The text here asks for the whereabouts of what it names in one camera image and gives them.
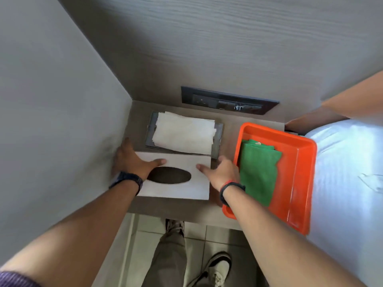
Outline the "orange plastic tray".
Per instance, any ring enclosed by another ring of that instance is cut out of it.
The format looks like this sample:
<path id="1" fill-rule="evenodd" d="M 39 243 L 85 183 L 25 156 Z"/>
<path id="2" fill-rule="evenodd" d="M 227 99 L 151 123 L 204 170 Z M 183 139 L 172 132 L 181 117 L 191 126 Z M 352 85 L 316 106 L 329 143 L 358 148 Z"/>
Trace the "orange plastic tray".
<path id="1" fill-rule="evenodd" d="M 302 235 L 310 230 L 317 145 L 312 139 L 246 122 L 237 139 L 233 163 L 239 167 L 242 140 L 256 140 L 282 152 L 278 176 L 268 209 Z"/>

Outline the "person's right hand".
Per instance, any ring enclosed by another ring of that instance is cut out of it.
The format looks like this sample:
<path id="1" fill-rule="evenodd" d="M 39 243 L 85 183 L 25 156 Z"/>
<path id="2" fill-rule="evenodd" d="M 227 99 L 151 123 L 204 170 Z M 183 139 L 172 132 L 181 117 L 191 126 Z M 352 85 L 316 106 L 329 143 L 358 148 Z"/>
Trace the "person's right hand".
<path id="1" fill-rule="evenodd" d="M 218 158 L 216 174 L 213 177 L 207 177 L 211 185 L 217 191 L 229 180 L 240 183 L 240 173 L 238 167 L 226 156 L 221 155 Z"/>

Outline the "person's shoe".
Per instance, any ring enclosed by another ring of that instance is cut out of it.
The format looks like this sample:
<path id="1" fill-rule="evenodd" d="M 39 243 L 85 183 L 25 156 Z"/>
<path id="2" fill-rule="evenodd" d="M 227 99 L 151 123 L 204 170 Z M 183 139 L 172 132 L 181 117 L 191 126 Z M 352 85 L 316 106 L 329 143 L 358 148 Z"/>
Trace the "person's shoe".
<path id="1" fill-rule="evenodd" d="M 166 233 L 178 233 L 184 237 L 185 223 L 184 221 L 165 219 Z"/>
<path id="2" fill-rule="evenodd" d="M 225 251 L 214 254 L 205 269 L 187 287 L 224 287 L 232 267 L 232 258 Z"/>

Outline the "person's right forearm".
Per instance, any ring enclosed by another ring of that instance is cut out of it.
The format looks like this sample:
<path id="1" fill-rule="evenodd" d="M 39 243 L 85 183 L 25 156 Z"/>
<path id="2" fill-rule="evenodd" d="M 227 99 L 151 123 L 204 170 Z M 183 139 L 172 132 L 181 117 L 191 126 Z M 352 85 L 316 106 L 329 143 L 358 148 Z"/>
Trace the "person's right forearm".
<path id="1" fill-rule="evenodd" d="M 241 189 L 224 196 L 270 287 L 367 287 Z"/>

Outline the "green cloth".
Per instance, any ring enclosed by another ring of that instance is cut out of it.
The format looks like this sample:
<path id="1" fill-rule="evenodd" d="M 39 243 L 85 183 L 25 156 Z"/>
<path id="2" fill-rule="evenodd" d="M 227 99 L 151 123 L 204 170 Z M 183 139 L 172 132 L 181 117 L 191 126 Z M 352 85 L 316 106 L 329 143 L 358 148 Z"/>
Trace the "green cloth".
<path id="1" fill-rule="evenodd" d="M 239 155 L 240 181 L 245 192 L 264 207 L 271 203 L 282 152 L 256 140 L 242 140 Z"/>

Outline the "person's left shoe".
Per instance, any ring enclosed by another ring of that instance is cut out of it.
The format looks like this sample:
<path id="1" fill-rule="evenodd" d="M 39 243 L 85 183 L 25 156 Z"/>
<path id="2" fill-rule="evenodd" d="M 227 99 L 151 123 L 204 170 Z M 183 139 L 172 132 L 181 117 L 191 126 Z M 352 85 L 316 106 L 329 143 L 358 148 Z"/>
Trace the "person's left shoe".
<path id="1" fill-rule="evenodd" d="M 165 219 L 166 233 L 178 233 L 184 237 L 185 223 L 184 221 Z"/>

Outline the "purple sleeve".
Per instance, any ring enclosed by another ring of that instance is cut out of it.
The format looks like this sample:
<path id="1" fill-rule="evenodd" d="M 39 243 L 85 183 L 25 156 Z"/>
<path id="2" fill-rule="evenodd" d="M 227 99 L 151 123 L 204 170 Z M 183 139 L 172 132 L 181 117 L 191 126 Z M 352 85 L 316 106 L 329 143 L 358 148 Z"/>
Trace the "purple sleeve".
<path id="1" fill-rule="evenodd" d="M 11 271 L 0 271 L 0 287 L 42 287 L 31 278 Z"/>

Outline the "person's left hand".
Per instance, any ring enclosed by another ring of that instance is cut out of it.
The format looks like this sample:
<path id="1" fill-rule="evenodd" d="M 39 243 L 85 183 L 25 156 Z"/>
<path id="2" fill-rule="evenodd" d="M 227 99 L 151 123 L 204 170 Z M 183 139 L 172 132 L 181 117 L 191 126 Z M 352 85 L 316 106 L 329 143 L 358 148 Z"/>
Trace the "person's left hand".
<path id="1" fill-rule="evenodd" d="M 133 149 L 129 138 L 125 138 L 118 147 L 113 160 L 111 177 L 119 172 L 133 173 L 141 177 L 144 181 L 153 169 L 147 169 L 146 161 L 140 159 Z"/>

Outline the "black wall socket panel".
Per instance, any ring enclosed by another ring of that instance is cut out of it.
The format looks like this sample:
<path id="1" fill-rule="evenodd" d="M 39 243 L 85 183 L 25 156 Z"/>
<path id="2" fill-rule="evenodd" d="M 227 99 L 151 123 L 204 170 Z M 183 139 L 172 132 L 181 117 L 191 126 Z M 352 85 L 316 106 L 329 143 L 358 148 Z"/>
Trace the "black wall socket panel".
<path id="1" fill-rule="evenodd" d="M 265 115 L 280 104 L 279 101 L 239 96 L 187 86 L 181 86 L 181 97 L 184 104 L 251 115 Z"/>

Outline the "grey tissue box base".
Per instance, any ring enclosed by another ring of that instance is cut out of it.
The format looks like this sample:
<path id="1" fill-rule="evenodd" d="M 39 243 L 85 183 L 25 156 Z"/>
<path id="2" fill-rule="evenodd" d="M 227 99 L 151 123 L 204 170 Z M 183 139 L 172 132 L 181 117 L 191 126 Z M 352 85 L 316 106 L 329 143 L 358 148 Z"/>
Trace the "grey tissue box base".
<path id="1" fill-rule="evenodd" d="M 154 135 L 156 127 L 157 127 L 156 122 L 157 122 L 159 114 L 160 114 L 160 112 L 158 112 L 158 111 L 153 111 L 151 113 L 150 122 L 147 126 L 147 131 L 146 131 L 145 147 L 152 148 L 152 149 L 158 149 L 158 150 L 162 150 L 162 151 L 168 151 L 169 153 L 197 155 L 196 153 L 179 152 L 179 151 L 174 151 L 172 149 L 167 149 L 167 148 L 163 148 L 163 147 L 159 147 L 159 146 L 155 145 L 152 138 L 153 138 L 153 135 Z M 216 133 L 213 137 L 213 144 L 212 144 L 212 148 L 211 148 L 210 157 L 211 157 L 211 159 L 217 160 L 218 156 L 219 156 L 219 150 L 220 150 L 221 138 L 222 138 L 222 134 L 223 134 L 224 125 L 215 122 L 214 128 L 216 130 Z"/>

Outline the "white tissue box cover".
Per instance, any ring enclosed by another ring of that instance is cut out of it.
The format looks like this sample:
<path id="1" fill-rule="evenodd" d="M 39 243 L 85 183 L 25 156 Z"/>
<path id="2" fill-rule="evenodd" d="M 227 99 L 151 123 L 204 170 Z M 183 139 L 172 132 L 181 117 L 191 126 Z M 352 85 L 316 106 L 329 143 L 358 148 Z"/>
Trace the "white tissue box cover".
<path id="1" fill-rule="evenodd" d="M 209 180 L 197 168 L 197 164 L 210 166 L 211 158 L 206 155 L 165 154 L 137 152 L 144 161 L 163 158 L 167 163 L 154 169 L 155 181 L 149 176 L 143 183 L 138 196 L 174 199 L 209 199 Z"/>

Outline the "stack of white tissues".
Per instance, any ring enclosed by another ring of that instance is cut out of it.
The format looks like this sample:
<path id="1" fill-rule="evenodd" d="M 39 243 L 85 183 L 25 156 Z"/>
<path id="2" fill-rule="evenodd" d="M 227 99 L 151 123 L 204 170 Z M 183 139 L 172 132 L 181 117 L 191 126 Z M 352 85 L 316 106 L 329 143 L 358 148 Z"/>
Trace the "stack of white tissues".
<path id="1" fill-rule="evenodd" d="M 160 112 L 152 141 L 176 152 L 211 155 L 215 134 L 214 120 Z"/>

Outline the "person's right shoe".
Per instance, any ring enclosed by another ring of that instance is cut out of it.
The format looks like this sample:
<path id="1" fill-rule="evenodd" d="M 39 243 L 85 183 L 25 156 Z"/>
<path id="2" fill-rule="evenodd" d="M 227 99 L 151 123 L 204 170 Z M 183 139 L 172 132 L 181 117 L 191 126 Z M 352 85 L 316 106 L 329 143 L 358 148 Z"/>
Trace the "person's right shoe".
<path id="1" fill-rule="evenodd" d="M 232 258 L 225 251 L 214 254 L 205 269 L 187 287 L 224 287 L 232 267 Z"/>

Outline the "person's left forearm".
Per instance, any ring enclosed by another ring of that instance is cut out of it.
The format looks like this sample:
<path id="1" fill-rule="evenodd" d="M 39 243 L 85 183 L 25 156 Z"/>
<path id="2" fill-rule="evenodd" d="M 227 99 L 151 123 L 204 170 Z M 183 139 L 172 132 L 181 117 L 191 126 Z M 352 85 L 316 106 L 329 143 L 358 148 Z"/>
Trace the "person's left forearm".
<path id="1" fill-rule="evenodd" d="M 137 191 L 133 181 L 117 184 L 33 240 L 0 271 L 41 287 L 92 287 Z"/>

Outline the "white bed sheet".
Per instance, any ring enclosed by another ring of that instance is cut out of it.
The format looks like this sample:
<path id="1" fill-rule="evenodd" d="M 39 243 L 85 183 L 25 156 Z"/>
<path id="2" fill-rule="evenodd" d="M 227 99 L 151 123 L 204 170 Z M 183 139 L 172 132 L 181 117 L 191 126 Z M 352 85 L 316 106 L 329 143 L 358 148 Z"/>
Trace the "white bed sheet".
<path id="1" fill-rule="evenodd" d="M 383 126 L 343 120 L 317 144 L 308 239 L 368 287 L 383 287 Z"/>

